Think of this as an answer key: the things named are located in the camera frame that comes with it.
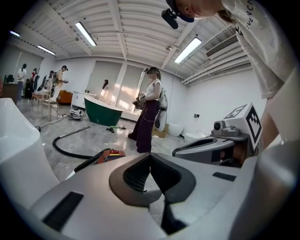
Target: white toilet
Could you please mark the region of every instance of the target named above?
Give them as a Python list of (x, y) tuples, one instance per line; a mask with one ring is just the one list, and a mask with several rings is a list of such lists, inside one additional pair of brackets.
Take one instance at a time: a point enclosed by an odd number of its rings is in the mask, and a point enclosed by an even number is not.
[(184, 134), (184, 141), (187, 143), (193, 142), (199, 138), (207, 137), (205, 134), (198, 132), (197, 133), (186, 133)]
[(183, 123), (169, 123), (169, 129), (168, 129), (168, 134), (178, 137), (183, 131)]

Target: white t-shirt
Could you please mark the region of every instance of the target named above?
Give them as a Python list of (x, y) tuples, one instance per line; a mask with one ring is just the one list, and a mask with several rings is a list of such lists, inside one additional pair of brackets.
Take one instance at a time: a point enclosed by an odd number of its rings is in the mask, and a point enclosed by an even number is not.
[(102, 89), (102, 91), (101, 91), (101, 96), (104, 96), (105, 95), (105, 93), (107, 93), (108, 92), (108, 90), (109, 90), (109, 86), (108, 85), (106, 85), (103, 89)]
[(160, 85), (160, 92), (159, 92), (159, 94), (161, 93), (161, 89), (162, 89), (161, 81), (160, 81), (159, 79), (157, 79), (157, 80), (151, 82), (151, 83), (148, 85), (148, 87), (147, 87), (147, 89), (146, 89), (146, 96), (154, 94), (154, 86), (155, 86), (156, 84), (158, 84), (158, 83), (159, 83), (159, 85)]
[(22, 69), (19, 69), (17, 80), (24, 82), (25, 75), (26, 75), (26, 69), (23, 69), (23, 71)]
[(300, 74), (298, 60), (272, 15), (255, 0), (222, 0), (236, 21), (239, 43), (249, 57), (262, 98), (272, 98), (291, 77)]

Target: person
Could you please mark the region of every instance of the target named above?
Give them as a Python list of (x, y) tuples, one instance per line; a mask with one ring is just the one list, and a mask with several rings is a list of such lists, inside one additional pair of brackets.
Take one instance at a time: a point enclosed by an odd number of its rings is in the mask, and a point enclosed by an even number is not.
[(56, 86), (55, 86), (55, 89), (54, 89), (54, 94), (53, 94), (53, 98), (51, 99), (52, 101), (56, 101), (59, 93), (60, 93), (60, 90), (61, 90), (61, 87), (64, 83), (68, 83), (67, 80), (62, 80), (62, 75), (65, 71), (68, 71), (68, 68), (66, 65), (62, 66), (61, 67), (61, 70), (59, 70), (57, 73), (56, 73)]
[(50, 91), (53, 84), (53, 74), (54, 72), (51, 70), (49, 75), (46, 76), (46, 82), (44, 84), (44, 90)]
[(136, 141), (137, 152), (151, 152), (152, 128), (155, 117), (159, 110), (159, 96), (162, 90), (161, 73), (157, 67), (151, 67), (147, 71), (151, 79), (147, 89), (146, 96), (138, 98), (138, 101), (145, 101), (145, 107), (128, 138)]
[(100, 101), (104, 102), (107, 98), (109, 86), (108, 86), (108, 80), (104, 80), (103, 87), (100, 93)]
[(38, 73), (37, 73), (37, 69), (35, 68), (35, 69), (33, 69), (33, 72), (31, 73), (31, 81), (34, 81), (34, 76), (36, 74), (38, 74)]
[[(236, 25), (237, 39), (247, 54), (258, 79), (262, 98), (267, 99), (262, 114), (261, 150), (278, 136), (278, 129), (267, 111), (268, 105), (287, 79), (299, 76), (299, 62), (275, 19), (255, 0), (166, 0), (182, 20), (193, 22), (218, 14)], [(232, 157), (241, 163), (245, 148), (236, 144)]]
[(24, 78), (26, 76), (26, 67), (27, 64), (24, 63), (23, 67), (19, 69), (18, 75), (17, 75), (17, 82), (18, 82), (18, 96), (17, 96), (17, 102), (20, 102), (22, 99), (22, 90), (24, 85)]

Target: white tank top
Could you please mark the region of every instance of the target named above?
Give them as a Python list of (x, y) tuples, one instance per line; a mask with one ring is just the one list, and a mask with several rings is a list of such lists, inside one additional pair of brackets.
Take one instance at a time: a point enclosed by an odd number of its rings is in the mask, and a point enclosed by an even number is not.
[(146, 96), (152, 95), (154, 93), (154, 85), (156, 85), (157, 83), (159, 83), (159, 85), (160, 85), (160, 92), (159, 92), (159, 94), (161, 93), (161, 89), (162, 89), (161, 81), (159, 79), (157, 79), (157, 80), (151, 82), (149, 84), (149, 86), (147, 87), (147, 89), (146, 89)]

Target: air conditioning vent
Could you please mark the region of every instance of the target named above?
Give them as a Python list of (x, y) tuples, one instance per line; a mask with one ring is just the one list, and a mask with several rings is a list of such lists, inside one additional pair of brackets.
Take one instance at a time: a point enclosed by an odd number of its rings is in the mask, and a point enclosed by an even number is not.
[(233, 48), (238, 47), (239, 45), (240, 44), (238, 42), (236, 35), (233, 35), (232, 37), (229, 37), (228, 39), (224, 40), (222, 43), (208, 50), (205, 53), (205, 55), (208, 59), (213, 59)]

